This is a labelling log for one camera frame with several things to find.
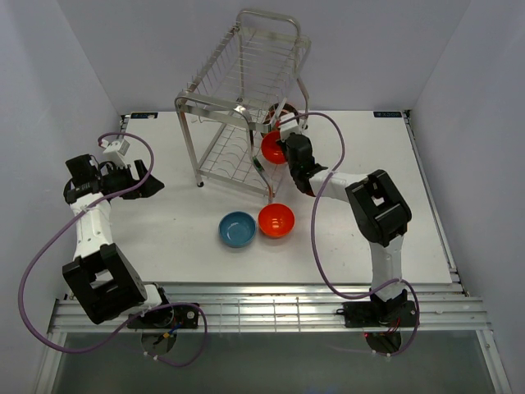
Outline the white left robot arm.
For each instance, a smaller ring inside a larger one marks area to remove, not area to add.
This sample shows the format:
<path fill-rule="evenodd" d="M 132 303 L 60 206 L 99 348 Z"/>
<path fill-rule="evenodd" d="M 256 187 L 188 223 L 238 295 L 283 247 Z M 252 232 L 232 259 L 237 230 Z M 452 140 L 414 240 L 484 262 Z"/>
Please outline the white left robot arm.
<path fill-rule="evenodd" d="M 144 283 L 112 239 L 110 195 L 122 191 L 124 199 L 148 198 L 163 189 L 163 183 L 147 173 L 140 159 L 132 165 L 97 163 L 84 154 L 66 161 L 66 167 L 71 179 L 63 197 L 79 220 L 75 254 L 62 276 L 91 322 L 104 323 L 140 308 L 144 314 L 129 328 L 196 328 L 198 310 L 170 305 L 164 289 Z"/>

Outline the orange plastic bowl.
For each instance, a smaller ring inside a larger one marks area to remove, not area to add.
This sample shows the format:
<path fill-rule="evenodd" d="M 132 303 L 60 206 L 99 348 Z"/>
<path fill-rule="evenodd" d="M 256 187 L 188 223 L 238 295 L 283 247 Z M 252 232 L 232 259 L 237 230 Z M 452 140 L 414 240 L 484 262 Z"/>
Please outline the orange plastic bowl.
<path fill-rule="evenodd" d="M 280 146 L 281 135 L 278 130 L 265 135 L 261 142 L 261 153 L 270 163 L 281 165 L 286 163 L 285 154 Z"/>
<path fill-rule="evenodd" d="M 271 238 L 287 236 L 294 229 L 294 225 L 294 213 L 284 204 L 268 204 L 258 214 L 259 229 Z"/>

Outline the blue ceramic bowl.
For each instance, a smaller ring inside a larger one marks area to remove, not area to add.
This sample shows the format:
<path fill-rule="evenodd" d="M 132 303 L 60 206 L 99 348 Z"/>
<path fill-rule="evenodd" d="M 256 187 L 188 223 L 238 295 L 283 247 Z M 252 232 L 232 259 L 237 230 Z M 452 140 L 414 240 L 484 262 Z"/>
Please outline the blue ceramic bowl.
<path fill-rule="evenodd" d="M 218 225 L 221 241 L 232 248 L 249 245 L 257 230 L 255 219 L 246 212 L 235 211 L 225 215 Z"/>

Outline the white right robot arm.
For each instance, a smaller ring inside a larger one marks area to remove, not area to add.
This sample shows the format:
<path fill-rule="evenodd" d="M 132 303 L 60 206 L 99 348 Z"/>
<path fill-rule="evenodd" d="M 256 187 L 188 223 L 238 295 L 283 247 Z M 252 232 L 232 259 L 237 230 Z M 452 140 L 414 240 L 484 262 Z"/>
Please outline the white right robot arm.
<path fill-rule="evenodd" d="M 297 188 L 315 199 L 328 197 L 347 203 L 357 227 L 368 241 L 372 283 L 363 295 L 347 295 L 338 309 L 348 328 L 419 324 L 418 304 L 409 299 L 403 281 L 401 249 L 411 210 L 389 174 L 376 170 L 368 175 L 329 170 L 315 161 L 313 146 L 305 135 L 292 133 L 278 143 Z"/>

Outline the brown cream-inside bowl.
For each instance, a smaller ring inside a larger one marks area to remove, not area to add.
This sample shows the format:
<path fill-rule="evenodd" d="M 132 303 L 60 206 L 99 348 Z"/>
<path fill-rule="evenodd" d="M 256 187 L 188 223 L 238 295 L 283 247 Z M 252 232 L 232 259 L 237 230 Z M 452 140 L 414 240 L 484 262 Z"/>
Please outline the brown cream-inside bowl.
<path fill-rule="evenodd" d="M 271 122 L 271 119 L 275 116 L 276 110 L 278 108 L 279 108 L 279 103 L 275 103 L 269 107 L 267 115 L 263 122 L 264 124 L 268 124 Z M 278 118 L 281 119 L 284 115 L 288 115 L 290 113 L 292 113 L 294 116 L 297 116 L 299 114 L 296 107 L 294 107 L 293 105 L 289 103 L 285 103 L 278 115 Z"/>

